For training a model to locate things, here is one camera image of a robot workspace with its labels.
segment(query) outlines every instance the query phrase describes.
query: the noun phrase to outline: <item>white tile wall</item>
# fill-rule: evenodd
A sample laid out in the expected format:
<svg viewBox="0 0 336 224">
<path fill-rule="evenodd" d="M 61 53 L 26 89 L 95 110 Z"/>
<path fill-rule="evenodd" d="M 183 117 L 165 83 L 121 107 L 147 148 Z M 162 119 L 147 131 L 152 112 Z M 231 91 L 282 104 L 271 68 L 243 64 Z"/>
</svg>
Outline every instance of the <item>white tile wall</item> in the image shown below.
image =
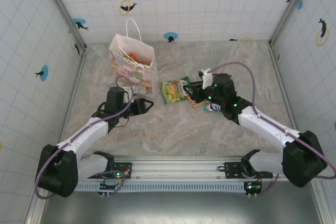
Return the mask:
<svg viewBox="0 0 336 224">
<path fill-rule="evenodd" d="M 324 39 L 317 39 L 327 23 Z M 280 37 L 279 66 L 299 130 L 314 132 L 327 158 L 336 156 L 336 0 L 303 0 Z M 316 40 L 323 46 L 317 46 Z M 328 181 L 336 200 L 335 180 Z"/>
<path fill-rule="evenodd" d="M 70 40 L 51 0 L 0 0 L 0 223 L 23 222 L 40 152 L 55 144 L 79 62 Z"/>
<path fill-rule="evenodd" d="M 179 34 L 177 41 L 270 39 L 288 6 L 287 0 L 130 0 L 137 5 L 121 16 L 122 1 L 63 0 L 72 18 L 87 21 L 89 30 L 80 29 L 86 43 L 110 43 L 116 33 L 125 34 L 128 17 L 145 41 L 167 41 L 169 31 Z"/>
</svg>

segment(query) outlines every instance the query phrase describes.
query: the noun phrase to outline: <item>bag handle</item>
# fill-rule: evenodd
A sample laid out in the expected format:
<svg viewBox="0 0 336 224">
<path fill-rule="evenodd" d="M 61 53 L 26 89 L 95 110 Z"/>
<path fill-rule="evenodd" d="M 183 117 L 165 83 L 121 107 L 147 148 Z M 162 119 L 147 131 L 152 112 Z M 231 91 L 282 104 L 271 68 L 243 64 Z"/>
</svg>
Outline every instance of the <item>bag handle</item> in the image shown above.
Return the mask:
<svg viewBox="0 0 336 224">
<path fill-rule="evenodd" d="M 119 49 L 130 59 L 130 60 L 132 60 L 132 61 L 134 61 L 135 62 L 135 66 L 136 67 L 140 67 L 140 68 L 142 68 L 142 70 L 145 70 L 145 67 L 143 66 L 143 65 L 141 65 L 141 64 L 139 64 L 136 60 L 134 60 L 132 57 L 130 57 L 128 54 L 126 54 L 126 52 L 121 48 L 121 47 L 119 47 Z"/>
<path fill-rule="evenodd" d="M 136 22 L 134 21 L 133 18 L 128 18 L 128 19 L 126 20 L 126 37 L 128 37 L 128 20 L 129 20 L 129 19 L 133 21 L 133 23 L 135 24 L 136 28 L 138 29 L 139 37 L 140 37 L 140 41 L 142 42 L 139 27 L 138 27 L 138 25 L 136 24 Z"/>
</svg>

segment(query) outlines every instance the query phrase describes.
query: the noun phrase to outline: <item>marble floor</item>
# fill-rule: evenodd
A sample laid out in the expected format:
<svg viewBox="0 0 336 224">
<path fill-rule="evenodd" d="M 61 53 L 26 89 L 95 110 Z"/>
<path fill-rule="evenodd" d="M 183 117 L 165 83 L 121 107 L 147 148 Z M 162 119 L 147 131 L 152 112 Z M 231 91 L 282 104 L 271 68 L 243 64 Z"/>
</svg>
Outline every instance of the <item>marble floor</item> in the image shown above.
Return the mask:
<svg viewBox="0 0 336 224">
<path fill-rule="evenodd" d="M 198 70 L 221 63 L 241 61 L 250 66 L 256 79 L 256 106 L 270 117 L 289 125 L 285 104 L 271 63 L 266 41 L 154 42 L 159 81 L 189 76 L 198 81 Z M 114 86 L 109 45 L 90 45 L 66 136 L 74 134 L 106 100 Z M 242 66 L 228 66 L 241 97 L 251 100 L 252 85 Z M 217 112 L 192 109 L 189 101 L 164 105 L 160 91 L 154 107 L 144 115 L 131 117 L 125 127 L 115 128 L 88 151 L 114 155 L 155 156 L 242 156 L 254 148 L 276 152 L 265 139 L 249 129 L 226 120 Z"/>
</svg>

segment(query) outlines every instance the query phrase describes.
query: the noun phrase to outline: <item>green snack package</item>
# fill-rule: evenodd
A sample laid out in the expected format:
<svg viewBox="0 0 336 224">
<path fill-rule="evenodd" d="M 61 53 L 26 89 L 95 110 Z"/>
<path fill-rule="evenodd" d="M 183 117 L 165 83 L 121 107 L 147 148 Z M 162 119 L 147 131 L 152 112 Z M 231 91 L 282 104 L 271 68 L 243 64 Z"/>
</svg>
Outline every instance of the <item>green snack package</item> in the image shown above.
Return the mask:
<svg viewBox="0 0 336 224">
<path fill-rule="evenodd" d="M 164 104 L 187 100 L 187 93 L 183 90 L 183 86 L 188 83 L 190 83 L 188 76 L 178 80 L 160 82 Z"/>
</svg>

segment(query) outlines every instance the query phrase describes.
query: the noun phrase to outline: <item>paper gift bag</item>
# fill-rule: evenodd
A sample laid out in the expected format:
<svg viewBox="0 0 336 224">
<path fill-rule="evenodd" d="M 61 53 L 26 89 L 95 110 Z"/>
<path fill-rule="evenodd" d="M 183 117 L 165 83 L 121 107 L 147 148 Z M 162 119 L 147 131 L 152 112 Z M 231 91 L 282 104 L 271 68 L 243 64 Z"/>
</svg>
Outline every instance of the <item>paper gift bag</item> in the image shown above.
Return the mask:
<svg viewBox="0 0 336 224">
<path fill-rule="evenodd" d="M 110 56 L 115 76 L 126 76 L 133 85 L 134 91 L 140 96 L 153 99 L 153 91 L 158 89 L 158 67 L 156 65 L 154 48 L 141 40 L 128 36 L 128 18 L 126 21 L 126 36 L 116 34 L 110 45 Z M 125 86 L 128 83 L 121 78 Z"/>
</svg>

